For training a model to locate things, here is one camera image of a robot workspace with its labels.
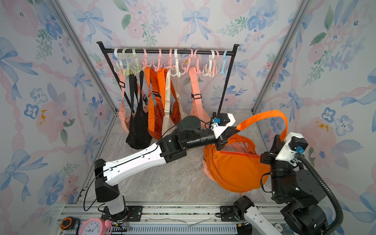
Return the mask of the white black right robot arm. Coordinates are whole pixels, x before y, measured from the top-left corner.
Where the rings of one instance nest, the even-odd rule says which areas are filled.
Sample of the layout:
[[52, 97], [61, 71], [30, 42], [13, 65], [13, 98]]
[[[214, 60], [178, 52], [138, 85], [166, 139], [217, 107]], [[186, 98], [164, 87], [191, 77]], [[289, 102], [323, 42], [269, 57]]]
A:
[[287, 141], [276, 135], [270, 151], [260, 156], [260, 162], [270, 166], [272, 200], [285, 205], [280, 212], [290, 229], [299, 235], [321, 235], [329, 222], [318, 204], [327, 195], [311, 171], [294, 159], [307, 145], [297, 134], [291, 134]]

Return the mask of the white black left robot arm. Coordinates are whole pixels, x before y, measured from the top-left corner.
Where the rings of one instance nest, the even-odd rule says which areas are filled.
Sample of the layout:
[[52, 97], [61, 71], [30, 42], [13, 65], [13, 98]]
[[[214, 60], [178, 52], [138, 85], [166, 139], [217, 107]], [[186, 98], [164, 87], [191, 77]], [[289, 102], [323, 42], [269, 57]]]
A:
[[176, 161], [187, 155], [187, 151], [196, 147], [214, 145], [221, 150], [230, 137], [239, 130], [234, 127], [234, 115], [220, 113], [210, 120], [208, 129], [201, 128], [201, 120], [196, 116], [187, 116], [177, 123], [171, 134], [135, 154], [119, 160], [95, 161], [95, 193], [97, 202], [105, 205], [104, 214], [110, 218], [128, 215], [125, 200], [118, 184], [138, 172], [154, 166]]

